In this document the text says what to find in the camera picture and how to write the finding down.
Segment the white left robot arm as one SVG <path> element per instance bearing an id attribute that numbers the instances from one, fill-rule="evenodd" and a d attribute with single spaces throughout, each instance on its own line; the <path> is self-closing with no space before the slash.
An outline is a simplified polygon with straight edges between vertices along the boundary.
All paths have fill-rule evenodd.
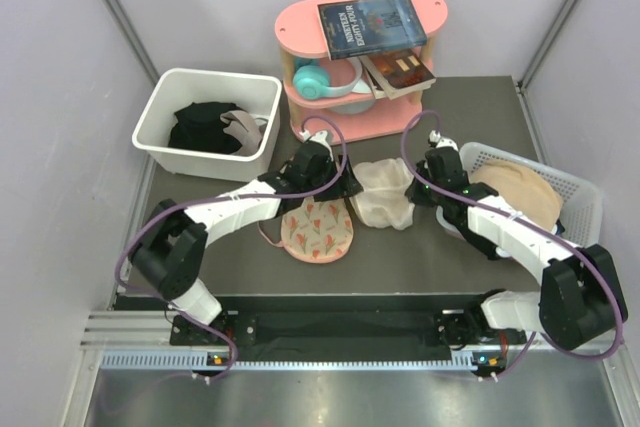
<path id="1" fill-rule="evenodd" d="M 336 156 L 327 130 L 309 136 L 282 167 L 206 202 L 158 204 L 132 241 L 131 265 L 180 313 L 205 343 L 226 334 L 222 306 L 199 279 L 207 247 L 222 237 L 260 221 L 279 218 L 311 198 L 335 201 L 363 191 L 349 158 Z"/>

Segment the white mesh laundry bag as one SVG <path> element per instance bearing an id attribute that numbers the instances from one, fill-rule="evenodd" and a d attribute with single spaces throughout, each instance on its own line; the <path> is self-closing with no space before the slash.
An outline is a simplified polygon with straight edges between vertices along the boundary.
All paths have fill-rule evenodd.
<path id="1" fill-rule="evenodd" d="M 415 205 L 405 195 L 413 176 L 401 158 L 362 162 L 353 172 L 363 191 L 350 201 L 364 225 L 399 231 L 413 225 Z"/>

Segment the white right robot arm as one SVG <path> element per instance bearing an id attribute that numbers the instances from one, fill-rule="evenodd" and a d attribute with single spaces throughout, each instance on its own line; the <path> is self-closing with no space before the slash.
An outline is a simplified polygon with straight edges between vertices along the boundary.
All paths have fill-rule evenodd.
<path id="1" fill-rule="evenodd" d="M 628 310 L 607 249 L 564 240 L 535 225 L 496 189 L 471 182 L 456 143 L 436 130 L 429 134 L 424 159 L 409 170 L 411 202 L 440 208 L 471 246 L 490 260 L 506 252 L 538 284 L 533 292 L 489 291 L 470 303 L 466 327 L 474 340 L 487 343 L 503 329 L 525 330 L 573 353 L 613 332 L 609 350 L 618 349 Z"/>

